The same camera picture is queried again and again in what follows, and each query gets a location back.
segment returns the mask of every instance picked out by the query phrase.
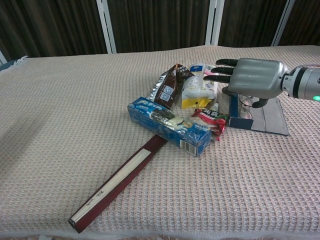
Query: dark curtain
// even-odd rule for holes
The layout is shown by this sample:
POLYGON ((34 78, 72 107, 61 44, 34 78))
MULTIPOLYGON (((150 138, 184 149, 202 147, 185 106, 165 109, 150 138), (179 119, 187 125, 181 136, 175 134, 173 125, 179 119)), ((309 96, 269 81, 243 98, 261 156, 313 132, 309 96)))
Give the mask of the dark curtain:
POLYGON ((108 0, 118 53, 205 44, 209 0, 108 0))
POLYGON ((270 46, 285 5, 286 0, 225 0, 218 45, 270 46))
POLYGON ((320 45, 320 0, 295 0, 279 45, 320 45))
POLYGON ((95 0, 1 0, 0 50, 7 61, 107 53, 95 0))

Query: robotic hand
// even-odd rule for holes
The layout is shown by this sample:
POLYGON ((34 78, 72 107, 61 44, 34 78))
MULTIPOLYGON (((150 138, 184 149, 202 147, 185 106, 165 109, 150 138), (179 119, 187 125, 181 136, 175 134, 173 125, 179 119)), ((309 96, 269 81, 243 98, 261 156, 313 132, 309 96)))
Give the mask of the robotic hand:
POLYGON ((300 65, 292 71, 280 62, 251 58, 220 59, 212 73, 224 75, 208 75, 204 80, 229 84, 222 89, 224 94, 232 96, 242 94, 259 98, 253 108, 262 108, 268 100, 275 98, 282 91, 289 97, 320 101, 320 64, 300 65))

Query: blue packaging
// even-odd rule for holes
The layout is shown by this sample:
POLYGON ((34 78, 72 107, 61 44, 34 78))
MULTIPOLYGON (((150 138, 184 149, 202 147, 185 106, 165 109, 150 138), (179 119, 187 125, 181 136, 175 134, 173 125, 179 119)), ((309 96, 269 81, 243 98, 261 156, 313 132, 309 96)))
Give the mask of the blue packaging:
POLYGON ((196 157, 210 144, 211 131, 208 127, 182 118, 144 97, 129 104, 128 111, 133 122, 196 157))

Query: white textured tablecloth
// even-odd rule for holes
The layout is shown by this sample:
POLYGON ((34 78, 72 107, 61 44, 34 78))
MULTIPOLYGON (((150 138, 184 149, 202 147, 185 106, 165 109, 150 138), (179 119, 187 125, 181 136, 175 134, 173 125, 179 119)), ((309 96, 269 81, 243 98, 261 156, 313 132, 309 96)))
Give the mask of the white textured tablecloth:
MULTIPOLYGON (((0 237, 320 238, 320 103, 285 93, 291 136, 228 128, 198 158, 167 143, 83 233, 68 224, 153 135, 130 121, 127 104, 175 63, 244 57, 294 68, 320 63, 320 47, 28 58, 1 71, 0 237)), ((228 98, 218 101, 228 111, 228 98)))

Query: plastic wrapper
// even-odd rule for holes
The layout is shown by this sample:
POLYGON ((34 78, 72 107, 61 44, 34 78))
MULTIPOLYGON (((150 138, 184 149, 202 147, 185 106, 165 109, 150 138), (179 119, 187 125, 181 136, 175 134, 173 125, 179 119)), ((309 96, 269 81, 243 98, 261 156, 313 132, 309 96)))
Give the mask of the plastic wrapper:
POLYGON ((146 97, 148 100, 170 109, 178 93, 178 86, 193 74, 183 65, 176 64, 161 74, 158 82, 146 97))
POLYGON ((140 97, 128 105, 133 122, 176 144, 193 156, 199 156, 210 144, 211 130, 177 116, 164 106, 140 97))
POLYGON ((182 87, 181 108, 205 108, 208 103, 215 103, 218 93, 218 83, 213 81, 204 81, 207 75, 217 75, 211 73, 215 66, 204 63, 196 63, 190 66, 190 72, 193 76, 184 81, 182 87))
POLYGON ((209 109, 196 109, 190 120, 210 128, 211 139, 220 141, 220 136, 225 131, 229 116, 209 109))

